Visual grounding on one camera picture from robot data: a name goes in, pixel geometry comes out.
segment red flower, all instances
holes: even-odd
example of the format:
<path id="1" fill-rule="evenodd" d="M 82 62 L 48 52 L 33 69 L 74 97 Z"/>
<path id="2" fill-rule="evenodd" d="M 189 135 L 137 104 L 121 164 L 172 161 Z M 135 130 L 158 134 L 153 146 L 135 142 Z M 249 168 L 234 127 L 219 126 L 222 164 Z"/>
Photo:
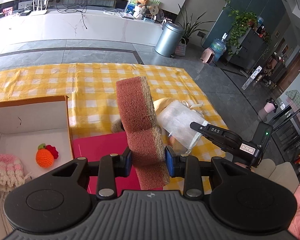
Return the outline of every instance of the red flower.
<path id="1" fill-rule="evenodd" d="M 59 153 L 58 151 L 56 150 L 55 147 L 51 146 L 51 145 L 47 145 L 46 146 L 46 149 L 51 152 L 52 156 L 54 159 L 57 159 L 59 157 Z"/>

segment teddy bear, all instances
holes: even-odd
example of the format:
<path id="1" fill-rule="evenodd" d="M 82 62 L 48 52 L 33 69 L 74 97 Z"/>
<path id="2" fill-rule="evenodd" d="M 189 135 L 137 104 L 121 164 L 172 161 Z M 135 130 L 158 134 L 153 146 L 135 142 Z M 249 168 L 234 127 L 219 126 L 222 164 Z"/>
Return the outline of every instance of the teddy bear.
<path id="1" fill-rule="evenodd" d="M 151 10 L 152 7 L 148 6 L 149 0 L 137 0 L 136 6 L 134 8 L 133 17 L 137 20 L 141 20 L 143 15 L 146 13 L 147 9 Z"/>

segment yellow checkered tablecloth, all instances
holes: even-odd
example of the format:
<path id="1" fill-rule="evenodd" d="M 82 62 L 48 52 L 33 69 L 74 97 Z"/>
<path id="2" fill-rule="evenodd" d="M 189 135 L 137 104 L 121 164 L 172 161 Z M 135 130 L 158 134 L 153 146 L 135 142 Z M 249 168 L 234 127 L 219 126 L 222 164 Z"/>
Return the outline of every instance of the yellow checkered tablecloth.
<path id="1" fill-rule="evenodd" d="M 0 72 L 0 101 L 67 95 L 69 123 L 74 138 L 111 133 L 111 122 L 119 118 L 115 83 L 144 75 L 153 100 L 175 98 L 190 105 L 203 103 L 201 111 L 213 125 L 226 128 L 206 95 L 184 69 L 115 63 L 58 64 L 27 67 Z M 224 156 L 218 147 L 201 138 L 192 155 L 209 161 Z M 203 177 L 205 191 L 210 184 Z M 173 178 L 164 189 L 182 189 L 183 179 Z"/>

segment box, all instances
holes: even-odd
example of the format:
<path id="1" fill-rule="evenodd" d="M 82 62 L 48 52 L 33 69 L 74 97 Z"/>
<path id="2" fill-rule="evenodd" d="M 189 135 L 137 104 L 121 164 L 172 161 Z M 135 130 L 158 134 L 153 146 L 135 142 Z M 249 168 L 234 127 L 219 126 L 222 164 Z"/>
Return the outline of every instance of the box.
<path id="1" fill-rule="evenodd" d="M 51 144 L 59 152 L 59 158 L 47 169 L 35 161 L 41 143 Z M 72 160 L 71 143 L 67 96 L 0 102 L 0 154 L 17 156 L 25 175 L 37 178 Z M 0 212 L 0 239 L 5 236 Z"/>

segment gray cabinet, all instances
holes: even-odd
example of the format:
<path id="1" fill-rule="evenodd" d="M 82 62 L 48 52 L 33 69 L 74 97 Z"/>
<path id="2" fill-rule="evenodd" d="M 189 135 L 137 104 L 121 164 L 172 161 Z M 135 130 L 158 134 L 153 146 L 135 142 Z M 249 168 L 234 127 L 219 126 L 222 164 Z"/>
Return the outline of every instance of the gray cabinet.
<path id="1" fill-rule="evenodd" d="M 233 56 L 228 55 L 226 52 L 225 58 L 228 62 L 244 68 L 248 73 L 260 59 L 268 45 L 251 28 L 239 39 L 239 45 L 240 47 L 237 50 L 232 48 L 235 51 Z"/>

